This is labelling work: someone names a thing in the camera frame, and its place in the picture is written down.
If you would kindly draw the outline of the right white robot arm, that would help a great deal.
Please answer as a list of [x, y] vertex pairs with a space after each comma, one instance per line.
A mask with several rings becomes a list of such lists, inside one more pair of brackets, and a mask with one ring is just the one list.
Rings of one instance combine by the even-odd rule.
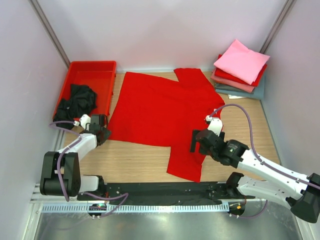
[[193, 130], [190, 151], [199, 144], [199, 153], [216, 162], [260, 176], [255, 180], [233, 172], [227, 180], [235, 192], [277, 203], [289, 209], [296, 217], [315, 224], [320, 215], [320, 176], [307, 176], [274, 163], [237, 140], [224, 140], [209, 129]]

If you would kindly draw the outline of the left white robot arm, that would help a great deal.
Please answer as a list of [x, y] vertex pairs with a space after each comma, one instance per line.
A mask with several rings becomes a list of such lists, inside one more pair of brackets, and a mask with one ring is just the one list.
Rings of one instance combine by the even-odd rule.
[[63, 196], [67, 201], [83, 192], [103, 194], [103, 177], [82, 175], [80, 161], [92, 150], [101, 146], [111, 135], [104, 114], [82, 115], [78, 120], [52, 122], [57, 128], [77, 138], [58, 151], [48, 151], [43, 157], [39, 190], [44, 196]]

